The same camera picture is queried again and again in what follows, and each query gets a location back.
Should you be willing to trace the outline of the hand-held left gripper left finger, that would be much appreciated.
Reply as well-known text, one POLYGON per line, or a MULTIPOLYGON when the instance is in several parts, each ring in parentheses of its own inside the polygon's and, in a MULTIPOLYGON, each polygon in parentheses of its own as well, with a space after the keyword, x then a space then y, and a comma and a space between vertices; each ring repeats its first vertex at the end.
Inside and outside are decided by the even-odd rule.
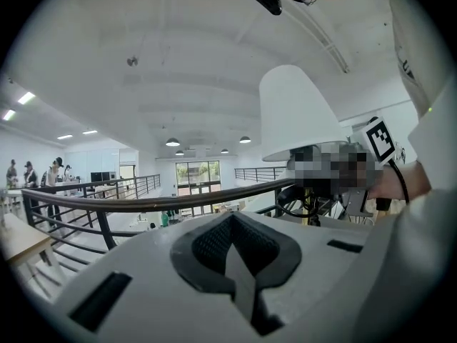
POLYGON ((216 217, 179 237, 170 251, 175 272, 196 291, 234 293, 235 282, 226 276, 226 258, 233 241, 232 215, 216 217))

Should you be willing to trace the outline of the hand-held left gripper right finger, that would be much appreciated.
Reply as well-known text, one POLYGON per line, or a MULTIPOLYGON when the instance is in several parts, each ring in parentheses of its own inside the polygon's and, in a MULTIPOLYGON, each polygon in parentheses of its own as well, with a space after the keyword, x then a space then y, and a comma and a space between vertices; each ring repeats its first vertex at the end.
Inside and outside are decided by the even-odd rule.
POLYGON ((301 248, 291 237, 242 214, 231 217, 231 247, 233 302, 258 334, 270 334, 284 323, 268 310, 263 290, 290 279, 301 263, 301 248))

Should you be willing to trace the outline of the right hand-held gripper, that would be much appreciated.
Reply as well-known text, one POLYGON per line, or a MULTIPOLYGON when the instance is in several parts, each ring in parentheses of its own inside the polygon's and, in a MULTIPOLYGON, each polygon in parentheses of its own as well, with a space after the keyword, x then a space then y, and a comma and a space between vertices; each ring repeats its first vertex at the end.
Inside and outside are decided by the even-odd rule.
POLYGON ((381 117, 345 141, 308 145, 291 150, 287 170, 294 183, 286 189, 286 213, 297 218, 314 218, 319 199, 339 202, 347 215, 370 218, 366 210, 369 189, 389 166, 406 195, 406 182, 396 164, 399 148, 381 117))

